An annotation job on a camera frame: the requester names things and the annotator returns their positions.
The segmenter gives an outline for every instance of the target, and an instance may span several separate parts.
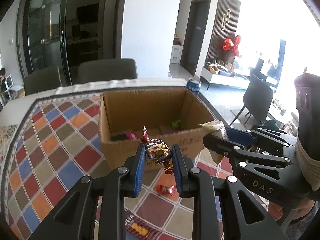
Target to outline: can top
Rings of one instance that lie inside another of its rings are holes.
[[[189,82],[194,83],[194,84],[200,84],[199,81],[193,79],[193,78],[189,78]]]

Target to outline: pepsi can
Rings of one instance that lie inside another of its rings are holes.
[[[187,89],[191,90],[196,96],[198,96],[201,83],[193,78],[189,78],[189,81],[187,82]]]

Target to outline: glass door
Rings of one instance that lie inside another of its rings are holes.
[[[62,85],[71,85],[64,37],[66,0],[28,1],[24,17],[28,23],[25,35],[28,74],[57,66]]]

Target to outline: television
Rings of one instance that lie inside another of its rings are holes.
[[[90,4],[77,8],[79,24],[94,23],[98,21],[99,4]]]

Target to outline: chair leg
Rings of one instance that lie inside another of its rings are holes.
[[[249,117],[248,117],[248,119],[247,119],[247,121],[249,120],[249,118],[251,117],[251,114],[249,115]],[[245,123],[244,124],[246,124],[247,123],[247,121],[245,121]]]
[[[232,125],[233,122],[234,122],[235,120],[237,120],[237,118],[239,117],[239,115],[242,113],[242,111],[243,111],[244,109],[245,109],[245,106],[243,106],[243,107],[241,108],[241,110],[239,111],[239,113],[236,115],[236,117],[232,120],[231,124],[229,124],[229,125]]]

